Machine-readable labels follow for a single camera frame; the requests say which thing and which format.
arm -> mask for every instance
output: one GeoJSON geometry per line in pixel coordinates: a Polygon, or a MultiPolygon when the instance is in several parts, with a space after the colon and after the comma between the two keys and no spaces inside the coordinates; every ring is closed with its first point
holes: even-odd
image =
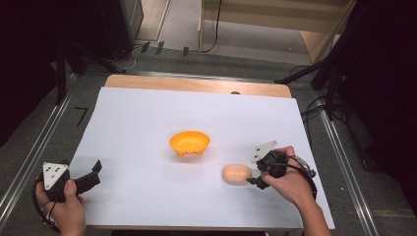
{"type": "MultiPolygon", "coordinates": [[[[287,155],[295,155],[293,147],[276,149],[287,155]]],[[[289,159],[288,164],[301,167],[295,160],[289,159]]],[[[304,224],[304,235],[331,235],[326,224],[322,209],[312,195],[312,189],[304,177],[292,168],[280,178],[273,178],[266,172],[262,174],[264,181],[276,189],[285,199],[293,203],[300,212],[304,224]]]]}
{"type": "Polygon", "coordinates": [[[61,236],[82,236],[86,230],[86,215],[82,206],[83,199],[76,196],[77,186],[73,180],[65,183],[64,194],[66,202],[64,204],[48,200],[43,182],[36,186],[36,198],[44,206],[47,212],[51,212],[52,218],[59,227],[61,236]]]}

white paper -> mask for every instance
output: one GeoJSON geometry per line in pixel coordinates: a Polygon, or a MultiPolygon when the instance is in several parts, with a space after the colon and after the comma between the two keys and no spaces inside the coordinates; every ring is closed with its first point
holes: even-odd
{"type": "MultiPolygon", "coordinates": [[[[231,163],[278,141],[317,170],[295,99],[210,92],[102,88],[71,163],[78,178],[101,160],[101,183],[83,194],[87,224],[204,228],[302,228],[297,209],[273,188],[232,186],[231,163]],[[197,130],[210,137],[201,156],[178,157],[169,140],[197,130]]],[[[317,202],[334,228],[320,180],[317,202]]]]}

orange bowl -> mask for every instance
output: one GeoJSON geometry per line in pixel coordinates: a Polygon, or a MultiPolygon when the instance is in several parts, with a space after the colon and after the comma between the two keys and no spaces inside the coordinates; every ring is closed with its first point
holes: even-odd
{"type": "Polygon", "coordinates": [[[209,145],[209,136],[199,131],[185,131],[174,135],[169,144],[179,156],[193,153],[201,155],[209,145]]]}

human hand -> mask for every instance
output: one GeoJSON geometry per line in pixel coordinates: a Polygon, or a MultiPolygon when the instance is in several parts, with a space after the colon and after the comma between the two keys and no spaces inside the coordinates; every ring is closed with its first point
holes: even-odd
{"type": "MultiPolygon", "coordinates": [[[[286,155],[295,155],[293,147],[283,147],[275,151],[286,155]]],[[[302,168],[297,161],[288,159],[288,164],[302,168]]],[[[273,178],[267,172],[262,173],[263,180],[276,189],[285,199],[299,207],[301,204],[314,202],[312,189],[304,177],[297,170],[287,167],[286,174],[280,178],[273,178]]]]}
{"type": "Polygon", "coordinates": [[[43,182],[36,185],[36,198],[39,203],[51,212],[62,236],[84,235],[86,230],[86,215],[83,208],[83,199],[76,196],[77,186],[74,180],[68,180],[65,183],[64,195],[66,202],[63,204],[50,202],[46,196],[43,182]]]}

brown egg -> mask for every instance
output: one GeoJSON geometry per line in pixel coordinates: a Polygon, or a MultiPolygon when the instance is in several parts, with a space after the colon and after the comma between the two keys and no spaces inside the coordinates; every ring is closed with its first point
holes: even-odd
{"type": "Polygon", "coordinates": [[[251,169],[242,164],[226,165],[222,171],[223,179],[230,184],[245,184],[252,177],[251,169]]]}

